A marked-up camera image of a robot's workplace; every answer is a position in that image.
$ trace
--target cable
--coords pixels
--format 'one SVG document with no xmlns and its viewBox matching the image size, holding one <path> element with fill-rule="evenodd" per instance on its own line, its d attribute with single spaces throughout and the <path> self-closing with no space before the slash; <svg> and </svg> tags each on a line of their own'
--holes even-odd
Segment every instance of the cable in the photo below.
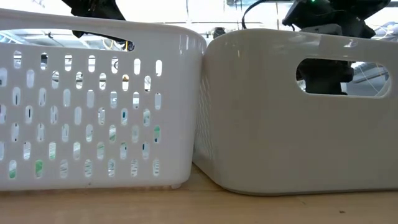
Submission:
<svg viewBox="0 0 398 224">
<path fill-rule="evenodd" d="M 359 67 L 359 69 L 362 72 L 363 77 L 365 77 L 366 81 L 368 81 L 368 83 L 373 87 L 373 89 L 376 91 L 376 93 L 379 93 L 379 91 L 372 85 L 372 83 L 369 81 L 369 79 L 366 77 L 365 73 L 363 73 L 362 68 Z"/>
<path fill-rule="evenodd" d="M 111 49 L 112 49 L 112 47 L 113 47 L 113 42 L 114 42 L 114 40 L 111 40 L 111 46 L 108 47 L 108 46 L 105 44 L 105 39 L 102 39 L 102 44 L 103 44 L 104 47 L 105 47 L 106 49 L 108 49 L 108 50 L 111 50 Z"/>
<path fill-rule="evenodd" d="M 244 17 L 246 15 L 246 13 L 248 13 L 252 8 L 256 7 L 258 4 L 260 3 L 264 3 L 267 0 L 258 0 L 255 3 L 253 3 L 251 6 L 248 7 L 248 9 L 244 12 L 243 17 L 242 17 L 242 28 L 243 29 L 247 29 L 246 24 L 244 23 Z"/>
</svg>

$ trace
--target wooden surface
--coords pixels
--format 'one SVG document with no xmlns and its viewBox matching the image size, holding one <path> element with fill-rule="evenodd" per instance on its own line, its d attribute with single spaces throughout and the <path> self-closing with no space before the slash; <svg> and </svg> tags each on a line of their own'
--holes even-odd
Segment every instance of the wooden surface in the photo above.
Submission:
<svg viewBox="0 0 398 224">
<path fill-rule="evenodd" d="M 194 166 L 178 190 L 3 192 L 0 223 L 398 223 L 398 192 L 251 197 Z"/>
</svg>

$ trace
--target laundry basket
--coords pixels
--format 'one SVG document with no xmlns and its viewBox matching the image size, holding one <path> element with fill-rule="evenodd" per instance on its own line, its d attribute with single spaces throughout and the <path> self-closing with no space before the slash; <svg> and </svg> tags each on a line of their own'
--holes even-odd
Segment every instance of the laundry basket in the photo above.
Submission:
<svg viewBox="0 0 398 224">
<path fill-rule="evenodd" d="M 0 29 L 82 30 L 135 47 L 0 43 L 0 190 L 178 187 L 188 179 L 203 37 L 174 26 L 3 9 Z"/>
<path fill-rule="evenodd" d="M 268 29 L 222 35 L 203 58 L 194 163 L 222 187 L 281 195 L 398 188 L 398 43 Z M 310 95 L 306 58 L 374 62 L 381 97 Z"/>
</svg>

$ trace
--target ventilation slot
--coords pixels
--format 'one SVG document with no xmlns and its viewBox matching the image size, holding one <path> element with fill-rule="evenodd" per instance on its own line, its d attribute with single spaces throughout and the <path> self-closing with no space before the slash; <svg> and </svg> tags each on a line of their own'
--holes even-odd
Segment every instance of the ventilation slot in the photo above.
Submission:
<svg viewBox="0 0 398 224">
<path fill-rule="evenodd" d="M 36 178 L 43 177 L 43 161 L 37 160 L 35 162 L 35 174 L 36 174 Z"/>
<path fill-rule="evenodd" d="M 57 155 L 57 143 L 50 142 L 49 144 L 49 159 L 54 160 Z"/>
<path fill-rule="evenodd" d="M 159 176 L 160 164 L 158 159 L 154 160 L 154 163 L 152 165 L 152 170 L 153 170 L 153 175 L 155 177 Z"/>
<path fill-rule="evenodd" d="M 86 141 L 91 142 L 93 140 L 93 126 L 88 124 L 86 126 Z"/>
<path fill-rule="evenodd" d="M 132 127 L 132 131 L 131 131 L 131 140 L 133 143 L 137 143 L 138 142 L 138 137 L 139 137 L 139 128 L 137 125 L 134 125 Z"/>
<path fill-rule="evenodd" d="M 11 141 L 17 142 L 19 137 L 19 125 L 14 123 L 11 127 Z"/>
<path fill-rule="evenodd" d="M 138 92 L 134 92 L 132 94 L 132 108 L 133 109 L 138 109 L 139 107 L 139 93 Z"/>
<path fill-rule="evenodd" d="M 98 110 L 98 124 L 104 124 L 105 123 L 105 109 L 100 108 Z"/>
<path fill-rule="evenodd" d="M 127 144 L 125 142 L 122 142 L 120 144 L 120 159 L 126 159 L 127 158 Z"/>
<path fill-rule="evenodd" d="M 73 143 L 73 158 L 74 160 L 80 159 L 80 143 Z"/>
<path fill-rule="evenodd" d="M 80 90 L 83 88 L 83 73 L 78 72 L 76 73 L 76 89 Z"/>
<path fill-rule="evenodd" d="M 26 86 L 28 88 L 32 88 L 35 83 L 35 72 L 32 69 L 29 69 L 26 72 Z"/>
<path fill-rule="evenodd" d="M 75 108 L 75 125 L 80 125 L 81 123 L 81 107 Z"/>
<path fill-rule="evenodd" d="M 24 159 L 25 160 L 29 160 L 29 158 L 30 158 L 30 149 L 31 149 L 30 142 L 25 142 L 24 143 Z"/>
<path fill-rule="evenodd" d="M 98 143 L 97 145 L 97 158 L 99 160 L 104 159 L 104 154 L 105 154 L 105 145 L 103 142 Z"/>
<path fill-rule="evenodd" d="M 58 71 L 52 72 L 51 87 L 53 89 L 58 88 L 59 82 L 60 82 L 60 73 Z"/>
<path fill-rule="evenodd" d="M 141 72 L 141 60 L 138 58 L 134 60 L 134 74 L 139 75 Z"/>
<path fill-rule="evenodd" d="M 149 144 L 148 144 L 148 142 L 145 142 L 142 145 L 142 158 L 143 159 L 148 159 L 149 158 Z"/>
<path fill-rule="evenodd" d="M 7 85 L 7 69 L 0 68 L 0 87 Z"/>
<path fill-rule="evenodd" d="M 105 88 L 106 88 L 106 74 L 105 73 L 101 73 L 99 75 L 99 88 L 100 88 L 100 90 L 105 90 Z"/>
<path fill-rule="evenodd" d="M 46 70 L 48 62 L 49 62 L 49 55 L 47 55 L 47 53 L 42 53 L 42 55 L 40 56 L 40 68 L 42 70 Z"/>
<path fill-rule="evenodd" d="M 72 55 L 65 55 L 65 71 L 69 72 L 72 69 Z"/>
<path fill-rule="evenodd" d="M 157 60 L 156 61 L 156 75 L 159 77 L 162 75 L 162 61 L 161 60 Z"/>
<path fill-rule="evenodd" d="M 116 127 L 114 125 L 111 125 L 109 127 L 109 141 L 115 142 L 115 140 L 116 140 Z"/>
<path fill-rule="evenodd" d="M 138 173 L 138 160 L 137 159 L 133 159 L 131 161 L 131 176 L 132 177 L 136 177 Z"/>
<path fill-rule="evenodd" d="M 6 105 L 0 105 L 0 124 L 6 122 L 7 108 Z"/>
<path fill-rule="evenodd" d="M 61 161 L 60 177 L 63 179 L 68 177 L 68 161 L 66 159 Z"/>
<path fill-rule="evenodd" d="M 87 159 L 85 162 L 85 176 L 86 177 L 91 177 L 93 174 L 93 163 L 91 160 Z"/>
<path fill-rule="evenodd" d="M 123 108 L 122 114 L 121 114 L 121 123 L 122 125 L 127 125 L 127 109 Z"/>
<path fill-rule="evenodd" d="M 109 160 L 108 162 L 108 175 L 110 177 L 114 177 L 114 173 L 115 173 L 115 162 L 113 159 Z"/>
<path fill-rule="evenodd" d="M 111 107 L 116 108 L 118 106 L 118 94 L 115 91 L 111 92 Z"/>
<path fill-rule="evenodd" d="M 50 122 L 51 124 L 56 124 L 58 121 L 58 108 L 56 106 L 52 106 L 50 109 Z"/>
<path fill-rule="evenodd" d="M 69 141 L 69 125 L 64 124 L 62 126 L 62 141 L 67 142 Z"/>
<path fill-rule="evenodd" d="M 14 52 L 14 68 L 20 69 L 22 64 L 22 54 L 20 51 Z"/>
</svg>

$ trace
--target white plastic basket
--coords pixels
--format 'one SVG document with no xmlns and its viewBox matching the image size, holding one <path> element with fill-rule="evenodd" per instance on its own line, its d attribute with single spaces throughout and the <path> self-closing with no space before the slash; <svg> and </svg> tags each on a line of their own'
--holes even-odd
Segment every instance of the white plastic basket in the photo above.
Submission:
<svg viewBox="0 0 398 224">
<path fill-rule="evenodd" d="M 132 52 L 115 52 L 0 44 L 0 190 L 178 185 L 188 179 L 204 38 L 180 27 L 9 10 L 0 10 L 0 29 L 82 30 L 135 45 Z M 14 64 L 15 51 L 21 63 Z M 49 58 L 44 69 L 42 53 Z M 72 56 L 70 69 L 66 55 Z M 94 71 L 88 70 L 90 55 Z M 162 71 L 155 70 L 158 60 Z"/>
<path fill-rule="evenodd" d="M 194 163 L 244 194 L 398 188 L 396 50 L 269 29 L 218 37 L 203 58 Z M 379 63 L 391 86 L 375 98 L 310 95 L 295 79 L 306 58 Z"/>
</svg>

